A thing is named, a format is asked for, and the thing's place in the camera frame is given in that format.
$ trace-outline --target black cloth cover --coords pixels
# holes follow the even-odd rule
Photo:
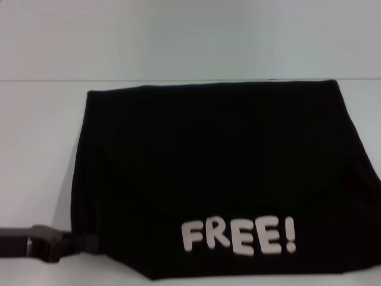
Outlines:
[[[152,279],[381,261],[381,184],[334,80],[90,91],[71,220]]]

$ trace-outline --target black strap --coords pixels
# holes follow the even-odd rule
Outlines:
[[[97,248],[94,235],[77,236],[43,225],[0,228],[0,257],[32,257],[54,263],[83,251],[97,253]]]

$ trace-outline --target black bag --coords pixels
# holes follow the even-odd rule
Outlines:
[[[106,254],[152,279],[381,262],[381,184],[333,80],[89,92],[71,221],[3,229],[0,256]]]

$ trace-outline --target exclamation mark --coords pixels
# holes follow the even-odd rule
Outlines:
[[[287,250],[290,253],[296,251],[295,240],[295,228],[293,227],[293,218],[288,216],[286,217],[286,238],[289,240],[287,243]]]

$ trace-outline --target buckle clip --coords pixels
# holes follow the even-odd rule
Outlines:
[[[37,258],[48,263],[59,262],[63,256],[66,234],[69,232],[62,232],[44,225],[32,226],[28,231],[26,257]]]

